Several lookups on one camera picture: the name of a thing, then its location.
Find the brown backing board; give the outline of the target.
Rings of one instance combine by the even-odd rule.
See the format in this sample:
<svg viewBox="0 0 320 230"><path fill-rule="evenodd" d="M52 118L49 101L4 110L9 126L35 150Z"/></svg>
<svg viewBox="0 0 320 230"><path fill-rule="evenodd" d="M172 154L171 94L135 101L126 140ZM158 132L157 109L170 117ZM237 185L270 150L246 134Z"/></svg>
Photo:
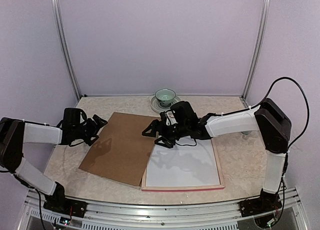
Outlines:
<svg viewBox="0 0 320 230"><path fill-rule="evenodd" d="M154 140L142 131L156 117L114 112L90 147L79 169L132 186L140 186Z"/></svg>

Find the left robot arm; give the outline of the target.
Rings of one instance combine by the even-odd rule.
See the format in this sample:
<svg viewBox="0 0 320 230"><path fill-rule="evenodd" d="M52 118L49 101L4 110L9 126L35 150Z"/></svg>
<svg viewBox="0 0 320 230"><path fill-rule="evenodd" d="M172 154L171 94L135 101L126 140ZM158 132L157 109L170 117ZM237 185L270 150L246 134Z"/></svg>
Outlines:
<svg viewBox="0 0 320 230"><path fill-rule="evenodd" d="M64 197L64 188L44 174L45 164L31 158L46 150L40 159L47 162L55 146L92 146L107 123L96 114L88 117L79 108L66 108L62 120L55 126L3 117L0 121L0 165L28 187L51 197L49 202L57 211L66 212L70 201Z"/></svg>

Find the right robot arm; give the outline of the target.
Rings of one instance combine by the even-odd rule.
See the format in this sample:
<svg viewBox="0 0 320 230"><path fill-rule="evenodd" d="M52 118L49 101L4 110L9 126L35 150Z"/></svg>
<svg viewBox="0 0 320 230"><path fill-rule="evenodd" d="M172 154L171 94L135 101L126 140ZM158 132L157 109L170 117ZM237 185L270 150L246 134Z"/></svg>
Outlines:
<svg viewBox="0 0 320 230"><path fill-rule="evenodd" d="M173 149L183 137L194 140L193 147L198 142L212 140L215 137L238 132L260 133L267 151L267 167L262 196L256 200L256 208L266 212L276 200L281 183L288 166L289 149L305 130L290 140L292 123L287 115L268 97L254 106L229 113L208 113L199 118L187 101L172 105L169 112L173 114L173 123L168 112L160 113L160 119L153 120L143 130L142 135L153 137L157 146Z"/></svg>

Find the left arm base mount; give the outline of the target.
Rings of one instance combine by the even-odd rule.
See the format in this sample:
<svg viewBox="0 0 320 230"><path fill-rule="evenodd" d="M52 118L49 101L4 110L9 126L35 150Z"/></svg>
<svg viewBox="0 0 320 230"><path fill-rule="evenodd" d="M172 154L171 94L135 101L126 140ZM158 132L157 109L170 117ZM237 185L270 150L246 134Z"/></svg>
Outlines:
<svg viewBox="0 0 320 230"><path fill-rule="evenodd" d="M84 218L88 204L84 201L67 198L64 187L58 182L55 183L53 194L45 195L44 209L70 217Z"/></svg>

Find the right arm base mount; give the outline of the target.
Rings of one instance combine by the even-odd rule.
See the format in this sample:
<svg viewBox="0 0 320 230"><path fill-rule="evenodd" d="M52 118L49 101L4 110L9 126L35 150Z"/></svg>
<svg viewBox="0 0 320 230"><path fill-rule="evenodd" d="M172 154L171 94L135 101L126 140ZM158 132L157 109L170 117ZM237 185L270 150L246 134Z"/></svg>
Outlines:
<svg viewBox="0 0 320 230"><path fill-rule="evenodd" d="M279 194L270 194L261 190L260 195L253 199L245 199L239 202L241 216L249 217L279 210L283 207Z"/></svg>

